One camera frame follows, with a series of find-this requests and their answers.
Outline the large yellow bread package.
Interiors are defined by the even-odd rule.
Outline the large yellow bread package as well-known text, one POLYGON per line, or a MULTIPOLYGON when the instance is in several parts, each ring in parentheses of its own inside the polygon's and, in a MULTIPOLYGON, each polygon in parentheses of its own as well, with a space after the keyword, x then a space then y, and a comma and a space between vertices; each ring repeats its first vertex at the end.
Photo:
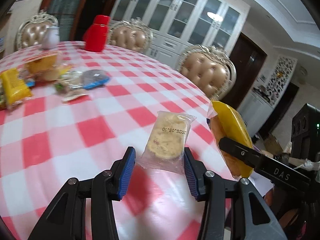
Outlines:
MULTIPOLYGON (((221 101, 212 100, 207 118, 217 145, 221 138, 228 137, 249 148, 254 148, 242 117, 231 106, 221 101)), ((243 161, 236 159, 224 151, 220 151, 220 153, 233 178, 248 178, 253 172, 253 168, 244 164, 243 161)))

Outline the round biscuit clear wrapper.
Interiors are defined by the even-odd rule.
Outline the round biscuit clear wrapper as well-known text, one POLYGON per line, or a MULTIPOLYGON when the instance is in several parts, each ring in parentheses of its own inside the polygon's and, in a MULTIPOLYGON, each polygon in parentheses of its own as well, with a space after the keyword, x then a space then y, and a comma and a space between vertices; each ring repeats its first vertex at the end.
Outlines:
POLYGON ((184 147, 195 120, 193 115, 159 111, 139 165, 183 174, 184 147))

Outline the white nut snack bag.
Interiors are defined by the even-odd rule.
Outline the white nut snack bag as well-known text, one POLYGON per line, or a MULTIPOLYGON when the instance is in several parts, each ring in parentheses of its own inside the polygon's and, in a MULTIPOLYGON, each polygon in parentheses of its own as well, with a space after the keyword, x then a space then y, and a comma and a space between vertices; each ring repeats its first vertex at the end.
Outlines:
POLYGON ((84 89, 82 74, 83 72, 80 71, 69 70, 54 83, 57 93, 63 96, 63 102, 69 102, 88 95, 84 89))

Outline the pink checkered tablecloth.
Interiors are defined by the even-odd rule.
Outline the pink checkered tablecloth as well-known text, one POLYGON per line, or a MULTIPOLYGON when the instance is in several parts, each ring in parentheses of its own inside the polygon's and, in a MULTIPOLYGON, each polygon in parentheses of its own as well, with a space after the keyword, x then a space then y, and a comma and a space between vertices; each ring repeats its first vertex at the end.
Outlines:
MULTIPOLYGON (((187 147, 207 169, 231 179, 207 125, 210 100, 195 85, 143 54, 83 46, 61 42, 58 50, 79 71, 104 70, 109 83, 68 103, 53 85, 36 86, 15 110, 1 111, 1 216, 16 239, 29 237, 67 179, 93 178, 128 146, 139 157, 158 111, 195 116, 187 147)), ((197 239, 203 204, 184 175, 136 165, 127 194, 113 202, 119 238, 197 239)))

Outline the dark wooden door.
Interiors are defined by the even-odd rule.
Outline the dark wooden door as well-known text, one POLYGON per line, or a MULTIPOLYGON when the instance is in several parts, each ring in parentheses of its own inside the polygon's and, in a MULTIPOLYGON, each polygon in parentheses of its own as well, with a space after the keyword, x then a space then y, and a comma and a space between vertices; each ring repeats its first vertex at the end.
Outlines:
POLYGON ((222 102, 237 109, 256 80, 267 54, 249 37, 240 33, 229 58, 236 68, 236 82, 222 102))

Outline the tufted chair right side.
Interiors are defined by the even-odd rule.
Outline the tufted chair right side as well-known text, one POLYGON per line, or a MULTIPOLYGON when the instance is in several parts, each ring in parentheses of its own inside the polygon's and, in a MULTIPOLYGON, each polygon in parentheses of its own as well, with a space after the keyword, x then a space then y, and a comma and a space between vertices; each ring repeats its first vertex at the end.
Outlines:
POLYGON ((176 70, 211 100, 222 100, 236 82, 236 68, 216 46, 189 46, 179 56, 176 70))

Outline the blue clear snack bag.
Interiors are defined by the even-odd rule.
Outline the blue clear snack bag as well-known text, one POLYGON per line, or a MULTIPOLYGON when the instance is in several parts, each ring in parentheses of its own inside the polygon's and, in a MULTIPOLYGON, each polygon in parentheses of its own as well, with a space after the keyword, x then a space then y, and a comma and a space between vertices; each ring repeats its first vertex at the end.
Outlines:
POLYGON ((82 73, 81 83, 85 90, 91 90, 100 86, 104 86, 110 81, 110 77, 99 69, 88 70, 82 73))

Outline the clear bag yellow cakes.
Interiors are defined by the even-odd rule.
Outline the clear bag yellow cakes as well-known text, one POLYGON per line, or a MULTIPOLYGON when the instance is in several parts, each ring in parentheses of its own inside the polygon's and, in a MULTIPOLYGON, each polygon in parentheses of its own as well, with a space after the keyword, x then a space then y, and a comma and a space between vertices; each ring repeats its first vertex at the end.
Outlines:
POLYGON ((56 81, 73 68, 73 64, 63 61, 60 51, 47 51, 33 56, 24 63, 28 76, 36 81, 56 81))

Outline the white teapot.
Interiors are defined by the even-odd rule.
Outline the white teapot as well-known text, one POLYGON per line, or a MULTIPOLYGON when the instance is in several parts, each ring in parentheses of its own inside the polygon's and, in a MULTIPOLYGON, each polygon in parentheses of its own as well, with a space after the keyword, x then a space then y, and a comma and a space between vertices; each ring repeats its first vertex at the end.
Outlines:
POLYGON ((42 39, 42 49, 50 50, 56 48, 60 42, 59 27, 51 26, 46 30, 46 33, 42 39))

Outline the white glass door cabinet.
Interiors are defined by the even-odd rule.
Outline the white glass door cabinet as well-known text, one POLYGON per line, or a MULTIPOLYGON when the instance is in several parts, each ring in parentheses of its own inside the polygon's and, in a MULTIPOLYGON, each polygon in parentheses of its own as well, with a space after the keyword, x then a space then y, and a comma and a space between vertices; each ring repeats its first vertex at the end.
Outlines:
POLYGON ((111 22, 140 18, 153 32, 148 56, 171 67, 192 45, 230 54, 250 6, 242 0, 116 0, 111 22))

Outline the red thermos jug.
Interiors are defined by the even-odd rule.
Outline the red thermos jug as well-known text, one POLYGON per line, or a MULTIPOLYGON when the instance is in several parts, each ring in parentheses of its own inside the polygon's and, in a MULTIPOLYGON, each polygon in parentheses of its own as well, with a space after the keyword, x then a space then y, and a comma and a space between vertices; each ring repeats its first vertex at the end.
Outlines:
POLYGON ((103 51, 107 41, 109 21, 110 16, 95 16, 92 25, 82 37, 85 42, 84 50, 91 52, 103 51))

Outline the tufted chair behind teapot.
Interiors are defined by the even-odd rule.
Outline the tufted chair behind teapot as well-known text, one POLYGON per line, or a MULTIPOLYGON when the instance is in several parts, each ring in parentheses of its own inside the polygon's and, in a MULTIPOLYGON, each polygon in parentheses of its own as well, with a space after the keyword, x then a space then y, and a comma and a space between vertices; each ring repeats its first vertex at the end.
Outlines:
POLYGON ((59 26, 57 18, 43 10, 23 21, 16 33, 15 51, 41 44, 46 30, 52 26, 59 26))

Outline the tufted chair behind thermos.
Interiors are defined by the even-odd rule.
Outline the tufted chair behind thermos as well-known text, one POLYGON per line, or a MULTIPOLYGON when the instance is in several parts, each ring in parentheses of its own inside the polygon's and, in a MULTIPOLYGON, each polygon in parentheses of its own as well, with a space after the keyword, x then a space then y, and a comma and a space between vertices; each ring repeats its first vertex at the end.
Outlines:
POLYGON ((145 54, 152 40, 152 30, 137 17, 113 24, 108 32, 107 44, 145 54))

